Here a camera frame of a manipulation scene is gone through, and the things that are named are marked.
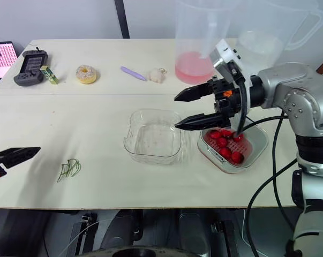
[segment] floor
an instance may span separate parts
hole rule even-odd
[[[106,232],[107,227],[112,218],[117,213],[117,210],[92,210],[97,213],[97,220],[102,221],[99,224],[93,250],[100,247],[100,243]],[[290,219],[295,223],[300,210],[297,208],[286,208]],[[78,222],[83,214],[88,211],[80,211],[77,214],[62,214],[54,213],[49,221],[46,229],[46,247],[49,252],[49,256],[66,256],[66,251],[60,255],[61,251],[65,249],[70,241],[70,235],[74,222]],[[244,212],[239,210],[227,210],[216,209],[218,217],[221,220],[232,220],[235,225],[235,236],[237,240],[239,255],[241,257],[250,257],[252,252],[250,248],[241,240],[240,232],[243,221]],[[283,220],[279,210],[277,208],[256,208],[251,212],[251,231],[254,239],[254,243],[257,248],[265,253],[268,257],[283,256],[285,245],[288,239],[291,238],[291,231],[287,227],[287,224]],[[175,226],[167,226],[171,228],[169,234],[169,247],[177,247],[177,231]],[[142,239],[136,244],[138,245],[150,245],[153,243],[153,237],[155,234],[155,227],[146,226],[144,229],[144,235]],[[218,256],[226,257],[227,251],[224,244],[223,234],[218,234],[217,237]],[[39,257],[45,257],[46,251],[41,245]]]

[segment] red strawberry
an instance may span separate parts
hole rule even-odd
[[[239,152],[233,152],[231,155],[231,160],[235,163],[242,163],[243,162],[243,155]]]
[[[235,142],[240,142],[242,139],[243,139],[243,134],[241,133],[240,135],[236,135],[236,132],[234,132],[232,134],[232,139],[235,141]]]
[[[212,139],[218,139],[222,137],[222,133],[218,130],[211,130],[209,132],[209,137],[211,137]]]
[[[226,147],[228,144],[228,140],[225,138],[218,138],[217,139],[217,145],[222,148],[222,147]]]
[[[231,138],[232,132],[229,130],[222,130],[222,136],[225,138]]]
[[[219,154],[226,160],[231,158],[231,150],[228,147],[223,147],[219,150]]]

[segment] glazed donut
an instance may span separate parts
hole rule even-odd
[[[90,84],[97,78],[96,70],[88,65],[81,65],[76,71],[77,79],[83,84]]]

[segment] plastic pitcher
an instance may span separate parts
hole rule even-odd
[[[301,47],[323,25],[323,11],[314,0],[249,0],[244,10],[236,49],[252,74],[272,67],[283,50]],[[309,15],[317,16],[317,23],[292,42]]]
[[[206,82],[213,74],[209,58],[226,36],[231,10],[239,0],[177,0],[176,65],[178,79],[188,84]]]

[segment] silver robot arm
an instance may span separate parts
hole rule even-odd
[[[250,77],[244,69],[243,59],[224,40],[217,44],[210,58],[223,79],[213,78],[205,84],[187,88],[175,97],[175,101],[193,101],[213,93],[216,113],[190,116],[176,127],[201,130],[236,126],[243,121],[243,106],[244,113],[256,106],[281,108],[288,115],[296,135],[299,169],[292,176],[292,199],[303,209],[286,257],[323,256],[323,76],[306,65],[285,63]],[[241,81],[247,90],[245,104],[240,97]],[[233,94],[223,97],[228,90],[227,83]]]
[[[262,70],[258,76],[265,89],[261,107],[285,111],[298,146],[292,199],[303,212],[286,256],[323,256],[323,76],[299,63]]]

